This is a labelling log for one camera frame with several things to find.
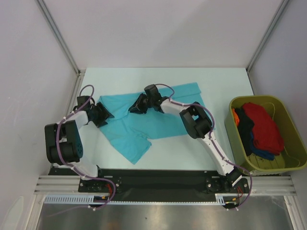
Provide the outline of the turquoise t shirt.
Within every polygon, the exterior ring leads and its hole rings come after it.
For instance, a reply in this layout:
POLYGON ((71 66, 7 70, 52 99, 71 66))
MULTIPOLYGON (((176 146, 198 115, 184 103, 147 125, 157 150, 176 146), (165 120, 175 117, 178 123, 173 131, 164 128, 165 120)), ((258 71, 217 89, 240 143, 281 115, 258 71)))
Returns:
POLYGON ((152 139, 187 134, 178 114, 162 114, 152 108, 142 115, 130 113, 128 109, 139 95, 137 92, 99 98, 99 102, 113 115, 100 131, 111 146, 132 164, 136 164, 148 151, 152 139))

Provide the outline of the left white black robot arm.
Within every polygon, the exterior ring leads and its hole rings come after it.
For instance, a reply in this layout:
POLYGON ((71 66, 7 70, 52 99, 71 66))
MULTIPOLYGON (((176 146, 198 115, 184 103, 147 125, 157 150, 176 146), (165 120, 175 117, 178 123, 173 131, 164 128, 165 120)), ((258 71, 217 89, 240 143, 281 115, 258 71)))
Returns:
POLYGON ((107 125, 114 116, 101 102, 95 102, 90 96, 78 96, 77 105, 64 118, 63 122, 46 125, 45 145, 47 159, 52 164, 66 166, 89 181, 95 191, 106 186, 104 177, 98 175, 98 166, 90 163, 83 155, 83 144, 79 130, 92 122, 97 128, 107 125))

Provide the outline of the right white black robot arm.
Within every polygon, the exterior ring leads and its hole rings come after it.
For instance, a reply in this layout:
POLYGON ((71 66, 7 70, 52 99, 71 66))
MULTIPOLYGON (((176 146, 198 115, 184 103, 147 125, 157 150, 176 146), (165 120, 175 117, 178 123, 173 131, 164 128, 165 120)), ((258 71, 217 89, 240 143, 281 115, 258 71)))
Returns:
POLYGON ((145 114, 149 108, 163 114, 180 116, 187 134, 203 145, 216 164, 217 172, 223 178, 222 188, 226 192, 233 192, 238 188, 241 172, 217 142, 213 132, 215 121, 206 107, 198 102, 181 103, 173 100, 172 96, 162 96, 157 85, 151 84, 144 88, 144 93, 139 95, 129 112, 145 114))

